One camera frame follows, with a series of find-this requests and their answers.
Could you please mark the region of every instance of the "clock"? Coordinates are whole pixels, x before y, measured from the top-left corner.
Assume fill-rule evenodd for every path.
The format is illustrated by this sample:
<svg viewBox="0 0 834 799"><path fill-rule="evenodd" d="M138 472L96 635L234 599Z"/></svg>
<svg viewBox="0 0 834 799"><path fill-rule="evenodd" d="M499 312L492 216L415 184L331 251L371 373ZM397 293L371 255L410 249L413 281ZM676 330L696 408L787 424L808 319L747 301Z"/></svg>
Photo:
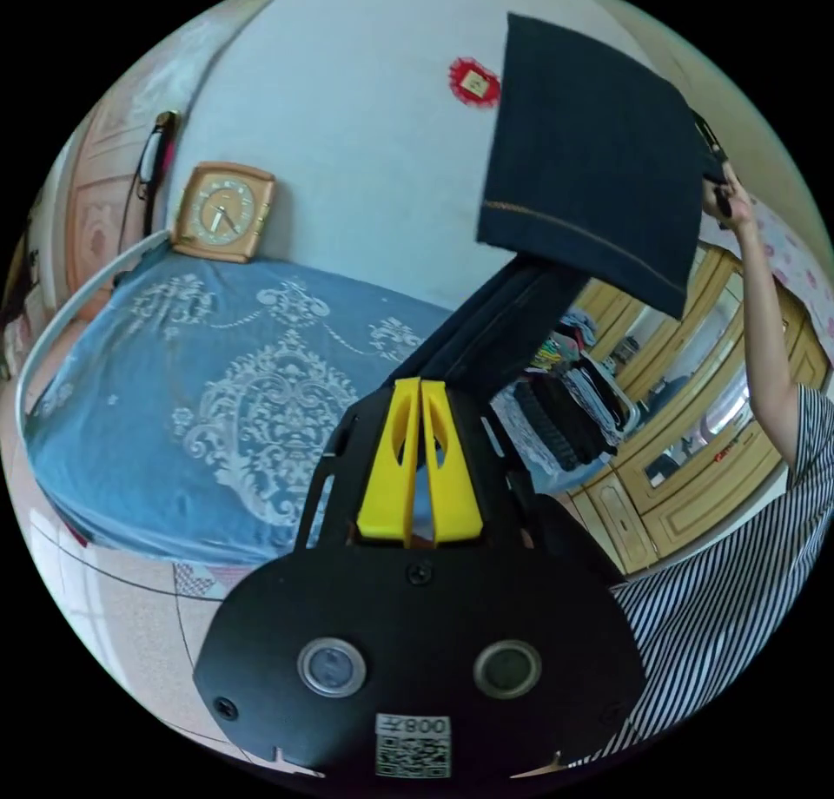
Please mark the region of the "clock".
<svg viewBox="0 0 834 799"><path fill-rule="evenodd" d="M255 256L275 192L268 171L236 162L200 162L182 192L171 247L213 261Z"/></svg>

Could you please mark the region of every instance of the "yellow clip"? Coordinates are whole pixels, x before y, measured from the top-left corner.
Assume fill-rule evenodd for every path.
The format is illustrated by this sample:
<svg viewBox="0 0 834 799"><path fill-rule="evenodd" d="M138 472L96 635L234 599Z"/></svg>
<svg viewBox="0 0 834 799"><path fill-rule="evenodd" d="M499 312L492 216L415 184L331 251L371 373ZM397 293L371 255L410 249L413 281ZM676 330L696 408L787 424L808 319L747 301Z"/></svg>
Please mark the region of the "yellow clip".
<svg viewBox="0 0 834 799"><path fill-rule="evenodd" d="M363 538L411 545L420 443L420 380L398 380L357 524Z"/></svg>
<svg viewBox="0 0 834 799"><path fill-rule="evenodd" d="M455 429L445 383L424 381L421 398L434 546L477 538L484 523ZM437 460L435 440L443 452L442 463Z"/></svg>

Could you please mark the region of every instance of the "person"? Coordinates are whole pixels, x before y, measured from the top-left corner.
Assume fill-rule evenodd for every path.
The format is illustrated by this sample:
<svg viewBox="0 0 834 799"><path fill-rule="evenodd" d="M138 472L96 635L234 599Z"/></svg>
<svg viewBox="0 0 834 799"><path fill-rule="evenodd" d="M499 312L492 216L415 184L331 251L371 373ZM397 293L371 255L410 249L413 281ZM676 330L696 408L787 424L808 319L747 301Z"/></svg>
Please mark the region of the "person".
<svg viewBox="0 0 834 799"><path fill-rule="evenodd" d="M637 639L647 685L623 730L573 764L647 742L720 695L793 605L834 516L834 401L791 378L753 201L729 163L725 175L725 186L705 182L703 208L738 239L750 404L789 466L787 488L704 550L612 589Z"/></svg>

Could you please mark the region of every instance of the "red sticker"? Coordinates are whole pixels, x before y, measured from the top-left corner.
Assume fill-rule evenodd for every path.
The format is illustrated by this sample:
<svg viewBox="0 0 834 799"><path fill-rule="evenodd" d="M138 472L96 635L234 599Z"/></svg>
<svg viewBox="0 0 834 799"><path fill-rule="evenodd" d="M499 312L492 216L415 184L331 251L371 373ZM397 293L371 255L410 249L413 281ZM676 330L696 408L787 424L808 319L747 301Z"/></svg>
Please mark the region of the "red sticker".
<svg viewBox="0 0 834 799"><path fill-rule="evenodd" d="M458 101L470 107L495 107L501 96L498 76L474 58L454 60L449 67L449 87Z"/></svg>

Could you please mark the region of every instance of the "screw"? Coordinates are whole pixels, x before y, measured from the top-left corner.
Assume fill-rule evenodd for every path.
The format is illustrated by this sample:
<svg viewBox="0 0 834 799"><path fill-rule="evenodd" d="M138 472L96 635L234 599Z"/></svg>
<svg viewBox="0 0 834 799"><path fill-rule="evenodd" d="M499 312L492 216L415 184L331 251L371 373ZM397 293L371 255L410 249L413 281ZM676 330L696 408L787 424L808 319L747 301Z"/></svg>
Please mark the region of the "screw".
<svg viewBox="0 0 834 799"><path fill-rule="evenodd" d="M414 585L428 584L433 575L434 568L429 561L413 562L406 568L406 579Z"/></svg>
<svg viewBox="0 0 834 799"><path fill-rule="evenodd" d="M215 698L215 712L226 721L237 720L237 707L227 697Z"/></svg>

